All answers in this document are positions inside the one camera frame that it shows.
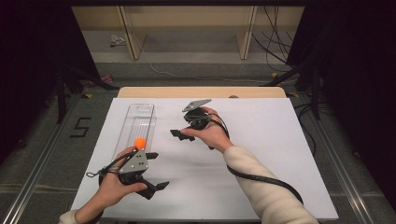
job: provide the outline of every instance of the white table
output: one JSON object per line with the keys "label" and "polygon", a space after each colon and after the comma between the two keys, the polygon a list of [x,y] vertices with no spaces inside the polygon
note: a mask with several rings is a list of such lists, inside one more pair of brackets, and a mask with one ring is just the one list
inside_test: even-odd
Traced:
{"label": "white table", "polygon": [[[248,199],[226,169],[220,153],[196,139],[179,141],[170,134],[188,124],[181,110],[202,98],[116,98],[92,154],[87,172],[111,161],[129,104],[155,104],[157,122],[151,151],[159,153],[143,176],[152,184],[170,181],[151,200],[128,195],[103,217],[135,221],[253,221]],[[337,219],[334,206],[287,98],[212,98],[236,145],[248,148],[281,180],[295,187],[305,207],[318,219]],[[97,190],[97,178],[84,176],[72,209]]]}

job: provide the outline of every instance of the gray floor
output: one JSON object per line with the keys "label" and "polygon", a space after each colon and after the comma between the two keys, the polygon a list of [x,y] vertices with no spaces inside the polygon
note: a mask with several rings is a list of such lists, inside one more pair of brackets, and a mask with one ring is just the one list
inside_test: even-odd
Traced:
{"label": "gray floor", "polygon": [[[129,58],[125,47],[109,46],[113,34],[122,36],[120,32],[87,32],[85,36],[100,74],[112,75],[112,84],[120,87],[258,86],[271,80],[275,72],[273,68],[289,69],[274,57],[268,59],[270,67],[266,54],[254,41],[250,45],[248,59],[241,61],[234,35],[226,32],[152,33],[145,40],[145,52],[136,61]],[[262,34],[255,35],[266,46],[265,37]],[[285,35],[283,38],[285,42],[289,41]],[[279,57],[283,56],[279,45],[272,44],[271,50]],[[295,78],[282,83],[281,87],[286,92],[294,92]],[[17,219],[19,223],[57,223],[58,216],[73,202],[106,112],[118,92],[92,87],[86,88],[83,93],[84,97],[71,95],[67,98],[68,115],[62,123],[62,129],[56,124],[56,97],[49,98],[49,107],[42,109],[41,116],[25,138],[27,147],[14,150],[0,166],[0,217],[6,217],[7,210],[17,199],[26,180],[31,178],[37,161],[42,159],[42,152],[47,148],[51,148],[48,159],[38,164],[43,167],[42,172]],[[306,99],[309,96],[304,93],[290,97],[294,105],[304,104]],[[320,117],[320,125],[329,136],[348,180],[356,188],[370,219],[368,222],[361,221],[361,215],[354,210],[356,206],[351,204],[353,200],[329,157],[329,144],[323,140],[318,124],[308,113],[302,116],[302,124],[307,129],[306,139],[312,150],[314,142],[316,144],[314,158],[340,217],[325,223],[396,223],[395,212],[364,164],[352,154],[353,146],[328,105],[320,109]],[[71,135],[83,132],[74,129],[79,118],[90,118],[80,123],[89,127],[89,130],[85,137],[72,138]],[[114,222],[103,220],[102,223]]]}

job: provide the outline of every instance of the human hand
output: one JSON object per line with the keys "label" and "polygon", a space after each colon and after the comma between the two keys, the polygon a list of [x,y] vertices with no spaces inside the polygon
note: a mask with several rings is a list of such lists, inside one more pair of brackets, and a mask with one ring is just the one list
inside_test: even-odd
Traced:
{"label": "human hand", "polygon": [[[208,114],[210,117],[221,123],[221,119],[217,116],[218,112],[210,107],[201,106],[201,108]],[[202,130],[194,130],[191,128],[185,128],[180,130],[181,133],[187,136],[193,136],[200,138],[205,144],[210,147],[214,147],[219,152],[224,153],[224,151],[233,146],[233,143],[227,137],[226,133],[223,129],[214,122],[209,122],[206,127]]]}
{"label": "human hand", "polygon": [[[117,158],[130,153],[134,147],[128,147],[117,155]],[[125,159],[114,164],[114,166],[122,166]],[[99,186],[99,190],[91,197],[91,199],[75,214],[78,223],[89,222],[98,217],[106,208],[118,203],[127,194],[138,192],[146,189],[143,183],[135,183],[132,185],[123,185],[117,174],[107,173]]]}
{"label": "human hand", "polygon": [[[127,147],[117,155],[117,158],[133,152],[135,147]],[[121,167],[126,159],[122,159],[114,164],[116,167]],[[147,186],[143,183],[135,183],[132,185],[123,185],[117,174],[107,173],[93,197],[98,197],[100,201],[109,207],[118,203],[125,195],[138,192],[146,189]]]}

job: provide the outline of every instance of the white sleeve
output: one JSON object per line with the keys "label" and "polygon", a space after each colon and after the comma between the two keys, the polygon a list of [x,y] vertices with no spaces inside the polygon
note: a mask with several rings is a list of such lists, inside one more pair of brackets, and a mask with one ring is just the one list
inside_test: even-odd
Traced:
{"label": "white sleeve", "polygon": [[77,212],[77,209],[63,213],[59,217],[59,224],[78,224],[75,219],[76,212]]}
{"label": "white sleeve", "polygon": [[[276,179],[253,154],[242,147],[227,148],[224,160],[228,166],[240,173]],[[236,180],[262,223],[318,223],[288,189],[240,177]]]}

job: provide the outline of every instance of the wrist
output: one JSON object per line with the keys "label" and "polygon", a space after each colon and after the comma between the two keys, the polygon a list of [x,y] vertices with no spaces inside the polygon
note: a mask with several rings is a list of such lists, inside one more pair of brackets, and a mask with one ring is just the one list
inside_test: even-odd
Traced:
{"label": "wrist", "polygon": [[224,154],[225,150],[227,150],[227,148],[232,147],[233,143],[227,139],[227,141],[224,142],[220,142],[219,145],[216,147],[216,149],[221,152],[222,154]]}
{"label": "wrist", "polygon": [[101,215],[105,209],[106,205],[94,195],[84,206],[77,210],[75,213],[76,222],[90,222]]}

